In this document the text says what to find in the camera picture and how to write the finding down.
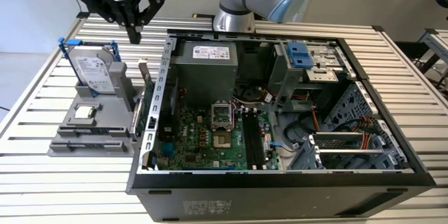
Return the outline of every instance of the case label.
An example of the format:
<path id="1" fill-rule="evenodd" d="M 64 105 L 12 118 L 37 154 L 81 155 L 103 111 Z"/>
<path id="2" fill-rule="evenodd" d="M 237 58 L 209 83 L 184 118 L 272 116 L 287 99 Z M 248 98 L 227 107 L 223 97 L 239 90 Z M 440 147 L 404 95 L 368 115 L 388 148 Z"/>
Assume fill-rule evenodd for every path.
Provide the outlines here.
<path id="1" fill-rule="evenodd" d="M 184 200 L 183 203 L 188 215 L 225 215 L 232 206 L 231 200 Z"/>

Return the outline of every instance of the blue latch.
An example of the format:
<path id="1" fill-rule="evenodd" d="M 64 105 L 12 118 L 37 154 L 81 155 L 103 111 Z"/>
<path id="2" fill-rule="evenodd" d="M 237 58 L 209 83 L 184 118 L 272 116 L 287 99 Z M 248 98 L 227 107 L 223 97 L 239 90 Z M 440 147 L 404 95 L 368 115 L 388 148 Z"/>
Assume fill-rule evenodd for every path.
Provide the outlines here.
<path id="1" fill-rule="evenodd" d="M 287 43 L 287 53 L 291 59 L 291 65 L 295 68 L 313 68 L 315 63 L 308 53 L 307 45 L 301 42 Z"/>

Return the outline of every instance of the floor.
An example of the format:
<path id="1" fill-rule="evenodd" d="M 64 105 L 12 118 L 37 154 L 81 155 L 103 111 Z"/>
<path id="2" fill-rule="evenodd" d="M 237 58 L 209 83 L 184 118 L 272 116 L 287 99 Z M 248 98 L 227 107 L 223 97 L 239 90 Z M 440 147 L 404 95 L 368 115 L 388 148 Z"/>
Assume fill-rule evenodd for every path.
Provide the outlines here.
<path id="1" fill-rule="evenodd" d="M 11 109 L 49 54 L 0 52 L 0 106 Z M 8 111 L 0 109 L 0 121 Z"/>

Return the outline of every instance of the hard drive label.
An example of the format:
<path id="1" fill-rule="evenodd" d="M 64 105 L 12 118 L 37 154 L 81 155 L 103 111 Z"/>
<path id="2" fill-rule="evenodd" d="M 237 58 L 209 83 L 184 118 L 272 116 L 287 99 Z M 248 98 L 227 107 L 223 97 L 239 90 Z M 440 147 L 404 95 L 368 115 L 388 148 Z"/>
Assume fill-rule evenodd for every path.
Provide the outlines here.
<path id="1" fill-rule="evenodd" d="M 91 89 L 97 93 L 113 92 L 113 85 L 104 61 L 93 57 L 77 57 L 80 72 Z"/>

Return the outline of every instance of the green circuit board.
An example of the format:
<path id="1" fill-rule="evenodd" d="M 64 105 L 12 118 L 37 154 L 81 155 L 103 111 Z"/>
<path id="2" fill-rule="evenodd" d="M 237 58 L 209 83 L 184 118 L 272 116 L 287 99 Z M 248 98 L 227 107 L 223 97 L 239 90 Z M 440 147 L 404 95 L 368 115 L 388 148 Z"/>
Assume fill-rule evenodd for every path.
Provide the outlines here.
<path id="1" fill-rule="evenodd" d="M 184 108 L 180 112 L 173 156 L 161 156 L 157 159 L 160 168 L 163 170 L 247 170 L 241 112 L 236 111 L 233 116 L 235 118 L 231 119 L 235 120 L 233 130 L 213 132 L 211 130 L 211 110 Z M 268 124 L 267 114 L 259 114 L 259 122 L 263 127 Z M 272 136 L 271 128 L 265 127 L 263 132 Z M 260 134 L 260 145 L 263 144 L 264 136 Z M 265 168 L 277 169 L 275 151 L 271 153 L 273 157 L 265 163 Z"/>

